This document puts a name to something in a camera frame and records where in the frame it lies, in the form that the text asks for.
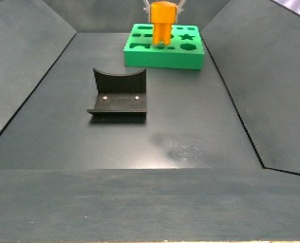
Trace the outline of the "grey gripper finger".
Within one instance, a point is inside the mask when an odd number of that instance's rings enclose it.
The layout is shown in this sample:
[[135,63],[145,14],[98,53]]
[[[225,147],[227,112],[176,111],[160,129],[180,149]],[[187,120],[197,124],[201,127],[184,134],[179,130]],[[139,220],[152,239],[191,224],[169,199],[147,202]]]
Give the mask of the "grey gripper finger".
[[144,2],[144,5],[145,5],[145,7],[144,7],[145,12],[148,14],[151,14],[151,2],[149,2],[149,0],[143,0],[143,2]]
[[184,5],[185,5],[185,3],[187,3],[187,0],[181,0],[180,1],[180,4],[177,6],[179,13],[181,13],[184,11]]

